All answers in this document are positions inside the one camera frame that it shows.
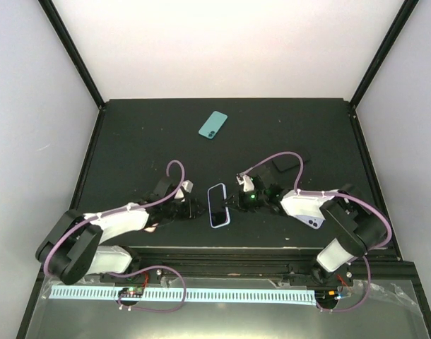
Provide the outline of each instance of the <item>clear plastic wrap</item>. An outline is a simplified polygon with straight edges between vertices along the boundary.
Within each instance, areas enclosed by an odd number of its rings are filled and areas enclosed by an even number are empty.
[[[64,283],[56,277],[46,277],[41,287],[39,299],[49,298],[51,288],[55,285],[64,285]],[[114,286],[112,282],[100,282],[100,275],[86,275],[74,285]]]
[[[352,292],[355,295],[363,295],[367,281],[354,280]],[[381,302],[390,302],[392,304],[404,307],[414,314],[423,317],[420,307],[417,302],[413,301],[402,288],[394,282],[380,282],[380,285],[371,282],[371,290],[369,299],[378,300]]]

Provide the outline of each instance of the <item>smartphone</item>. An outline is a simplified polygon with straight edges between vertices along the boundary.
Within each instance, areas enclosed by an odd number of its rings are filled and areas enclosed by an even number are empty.
[[[199,134],[208,139],[214,138],[227,118],[228,116],[226,114],[214,111],[200,128]]]
[[[228,207],[223,205],[227,198],[227,188],[225,184],[217,184],[208,190],[209,221],[212,228],[219,228],[230,223],[230,213]]]

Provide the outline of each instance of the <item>purple cable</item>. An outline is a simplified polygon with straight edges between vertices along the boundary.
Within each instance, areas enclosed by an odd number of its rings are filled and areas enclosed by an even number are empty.
[[[299,190],[297,186],[299,184],[300,177],[302,176],[304,165],[303,165],[303,159],[302,159],[302,157],[300,155],[298,155],[297,153],[295,153],[295,152],[285,151],[285,152],[276,153],[276,154],[271,155],[270,157],[267,157],[266,159],[258,162],[255,166],[250,167],[248,170],[246,170],[244,172],[241,172],[240,174],[241,175],[247,174],[252,169],[254,169],[255,167],[258,167],[258,166],[260,166],[260,165],[268,162],[269,160],[272,160],[275,157],[280,157],[282,155],[294,155],[299,160],[300,169],[299,169],[299,173],[297,174],[297,176],[295,178],[295,181],[294,181],[294,191],[296,191],[296,192],[299,191],[300,194],[306,195],[306,196],[322,196],[322,195],[325,195],[325,196],[337,196],[337,197],[345,198],[345,199],[348,199],[350,201],[353,201],[354,203],[359,204],[360,206],[366,208],[367,210],[371,211],[371,213],[373,213],[374,215],[376,215],[379,218],[379,220],[383,222],[383,224],[384,224],[384,226],[386,228],[386,238],[385,238],[385,240],[383,242],[381,242],[380,244],[372,247],[371,249],[376,249],[377,247],[382,247],[382,246],[384,246],[384,245],[386,245],[386,244],[389,243],[389,241],[391,240],[391,236],[392,236],[392,231],[391,231],[390,223],[388,222],[388,220],[376,208],[374,208],[370,204],[368,204],[368,203],[364,202],[363,200],[360,200],[359,198],[356,198],[354,196],[349,196],[348,194],[343,194],[343,193],[339,193],[339,192],[324,192],[323,193],[321,191],[303,191],[303,190]]]
[[[300,181],[300,177],[302,176],[303,173],[303,159],[300,155],[298,155],[295,152],[290,152],[289,150],[285,151],[285,152],[279,152],[276,153],[274,155],[271,155],[270,157],[267,157],[266,159],[258,162],[255,166],[250,167],[247,171],[243,171],[240,173],[240,175],[244,175],[247,174],[248,172],[250,172],[252,169],[254,169],[255,167],[261,166],[262,164],[265,164],[266,162],[268,162],[269,160],[274,159],[275,157],[280,157],[282,155],[294,155],[300,162],[300,169],[299,169],[299,173],[297,174],[295,181],[294,181],[294,191],[297,191],[297,185],[299,184]]]
[[[128,274],[118,274],[118,273],[109,273],[110,275],[113,275],[114,277],[117,278],[130,278],[130,277],[134,277],[135,275],[141,274],[146,272],[147,270],[157,270],[157,269],[162,269],[162,270],[169,270],[170,272],[173,272],[174,274],[177,275],[177,277],[181,280],[182,282],[182,299],[179,302],[179,304],[171,309],[149,309],[148,307],[138,307],[138,306],[131,306],[132,309],[138,309],[140,311],[147,311],[147,312],[153,312],[153,313],[172,313],[174,311],[177,311],[178,309],[180,309],[183,305],[184,305],[184,301],[186,300],[186,294],[187,294],[187,287],[186,287],[186,283],[184,281],[184,278],[182,277],[182,275],[179,274],[179,272],[171,267],[168,266],[162,266],[162,265],[156,265],[156,266],[150,266],[147,268],[142,268],[141,270],[138,270],[136,272],[133,273],[128,273]],[[123,307],[122,305],[122,295],[119,296],[117,303],[120,307]]]
[[[168,172],[170,169],[170,166],[172,164],[178,164],[179,167],[181,167],[181,180],[179,182],[178,187],[172,192],[170,193],[168,196],[155,201],[154,203],[147,203],[145,205],[138,205],[138,206],[134,206],[133,208],[131,208],[132,210],[138,210],[138,209],[142,209],[142,208],[149,208],[149,207],[153,207],[156,206],[160,203],[163,203],[164,201],[172,198],[173,196],[175,196],[175,194],[179,191],[179,189],[181,188],[182,183],[184,182],[184,178],[185,178],[185,171],[184,171],[184,166],[183,164],[179,161],[179,160],[172,160],[168,163],[167,165],[167,176],[168,176]],[[119,207],[119,208],[115,208],[113,210],[106,210],[105,212],[102,212],[101,218],[103,217],[108,217],[109,215],[114,215],[117,213],[125,213],[126,212],[126,207]],[[75,224],[68,232],[66,232],[63,237],[60,238],[60,240],[54,245],[54,247],[52,247],[51,251],[49,252],[49,254],[46,257],[45,260],[45,264],[43,266],[43,272],[45,273],[46,276],[51,277],[52,274],[49,272],[49,263],[51,262],[51,258],[53,257],[53,255],[57,252],[57,250],[59,249],[59,247],[66,241],[66,239],[68,239],[68,237],[70,235],[72,235],[76,230],[78,230],[79,228],[81,228],[82,226],[87,225],[89,222],[92,222],[94,220],[97,220],[98,217],[91,217],[88,218],[86,220],[82,220],[81,222]]]
[[[344,312],[353,311],[354,309],[357,309],[358,307],[362,306],[366,302],[371,291],[371,268],[370,268],[370,263],[368,263],[368,260],[366,259],[366,256],[363,256],[363,260],[365,261],[366,271],[368,272],[366,292],[363,298],[357,304],[351,307],[348,307],[347,309],[324,309],[321,307],[321,305],[319,305],[318,302],[316,302],[316,307],[318,309],[320,309],[321,311],[329,311],[331,313],[344,313]]]
[[[388,222],[388,220],[376,208],[374,208],[370,204],[364,202],[363,200],[360,200],[359,198],[356,198],[354,196],[349,196],[348,194],[344,194],[344,193],[339,193],[339,192],[323,192],[323,191],[302,191],[302,190],[298,189],[300,177],[302,176],[302,173],[303,173],[304,164],[303,164],[302,157],[300,155],[298,155],[297,153],[295,153],[295,152],[285,151],[285,152],[279,152],[279,153],[276,153],[274,155],[271,155],[270,157],[267,157],[266,159],[258,162],[255,166],[250,167],[248,170],[246,170],[244,172],[241,172],[240,175],[247,174],[252,169],[254,169],[255,167],[258,167],[258,166],[260,166],[260,165],[268,162],[269,160],[272,160],[275,157],[280,157],[282,155],[294,155],[299,160],[300,168],[299,168],[299,173],[297,174],[297,176],[295,178],[295,181],[294,181],[294,191],[299,192],[299,194],[306,195],[306,196],[324,196],[324,195],[325,196],[337,196],[339,198],[344,198],[344,199],[348,199],[349,201],[353,201],[354,203],[357,203],[358,205],[360,205],[360,206],[368,209],[369,211],[371,211],[371,213],[373,213],[374,215],[376,215],[380,219],[380,221],[382,221],[382,223],[384,224],[384,226],[386,228],[386,238],[385,238],[385,240],[383,242],[381,242],[380,244],[372,247],[371,249],[376,249],[377,247],[382,247],[382,246],[384,246],[384,245],[386,245],[386,244],[389,243],[389,241],[391,240],[391,236],[392,236],[391,225]],[[366,301],[366,299],[368,298],[368,295],[370,295],[371,270],[370,270],[370,265],[368,263],[368,260],[366,259],[365,256],[363,256],[363,260],[365,261],[366,269],[367,269],[367,272],[368,272],[367,289],[366,289],[365,296],[356,305],[354,305],[352,307],[349,307],[347,309],[334,310],[334,312],[341,313],[341,312],[352,311],[352,310],[356,309],[357,307],[361,306]]]

